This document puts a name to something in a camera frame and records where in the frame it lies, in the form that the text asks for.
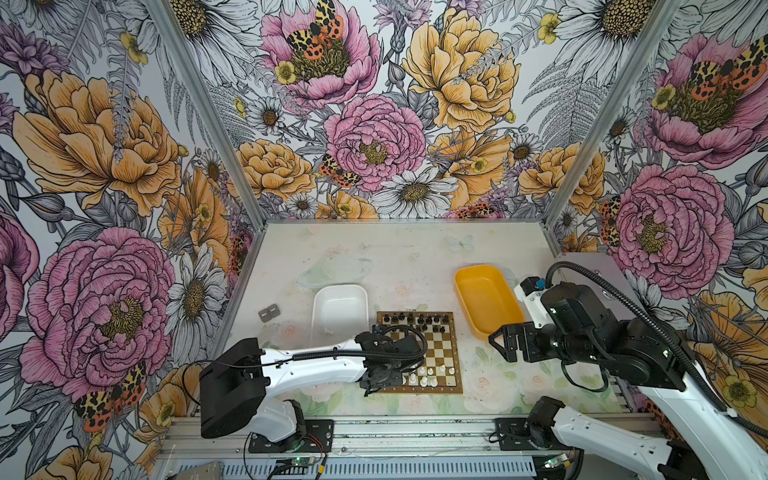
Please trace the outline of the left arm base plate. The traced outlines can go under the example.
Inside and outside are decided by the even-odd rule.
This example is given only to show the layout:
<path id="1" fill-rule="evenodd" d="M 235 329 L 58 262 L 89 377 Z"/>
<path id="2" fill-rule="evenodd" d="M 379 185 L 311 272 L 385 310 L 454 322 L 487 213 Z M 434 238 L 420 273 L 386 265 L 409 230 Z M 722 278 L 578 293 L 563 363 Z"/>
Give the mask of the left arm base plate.
<path id="1" fill-rule="evenodd" d="M 335 422 L 331 419 L 310 419 L 304 429 L 277 443 L 261 435 L 252 435 L 247 451 L 251 454 L 330 453 L 334 440 Z"/>

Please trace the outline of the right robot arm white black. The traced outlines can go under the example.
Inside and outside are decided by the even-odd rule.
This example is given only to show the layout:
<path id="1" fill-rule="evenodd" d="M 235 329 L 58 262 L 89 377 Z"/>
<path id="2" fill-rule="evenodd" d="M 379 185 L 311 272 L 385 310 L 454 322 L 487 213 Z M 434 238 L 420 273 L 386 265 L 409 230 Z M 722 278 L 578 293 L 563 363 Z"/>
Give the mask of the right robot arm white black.
<path id="1" fill-rule="evenodd" d="M 552 397 L 541 397 L 521 421 L 498 421 L 503 448 L 596 454 L 645 479 L 764 479 L 767 453 L 745 420 L 714 391 L 676 332 L 632 297 L 600 281 L 588 285 L 526 279 L 514 289 L 529 315 L 502 326 L 490 344 L 509 363 L 555 360 L 595 365 L 651 400 L 679 439 L 654 439 L 599 421 Z"/>

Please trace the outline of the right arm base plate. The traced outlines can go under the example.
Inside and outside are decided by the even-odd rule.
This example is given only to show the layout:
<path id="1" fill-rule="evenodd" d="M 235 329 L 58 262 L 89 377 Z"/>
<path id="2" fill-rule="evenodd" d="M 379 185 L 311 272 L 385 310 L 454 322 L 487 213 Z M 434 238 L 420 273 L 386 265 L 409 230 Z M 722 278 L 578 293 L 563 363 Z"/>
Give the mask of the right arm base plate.
<path id="1" fill-rule="evenodd" d="M 560 442 L 550 426 L 524 418 L 502 417 L 494 420 L 495 430 L 488 436 L 501 451 L 572 451 Z"/>

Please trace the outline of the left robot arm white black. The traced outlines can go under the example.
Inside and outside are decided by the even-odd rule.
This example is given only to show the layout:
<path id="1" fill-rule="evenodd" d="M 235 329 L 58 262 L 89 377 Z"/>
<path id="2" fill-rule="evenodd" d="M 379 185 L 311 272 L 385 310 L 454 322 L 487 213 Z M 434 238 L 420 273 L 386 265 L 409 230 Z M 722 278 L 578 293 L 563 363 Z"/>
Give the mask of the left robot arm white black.
<path id="1" fill-rule="evenodd" d="M 237 342 L 211 360 L 199 376 L 201 436 L 216 439 L 240 431 L 272 443 L 304 434 L 304 414 L 283 394 L 324 384 L 358 385 L 368 396 L 402 384 L 404 374 L 424 362 L 424 335 L 401 326 L 378 327 L 328 347 L 264 349 L 255 337 Z"/>

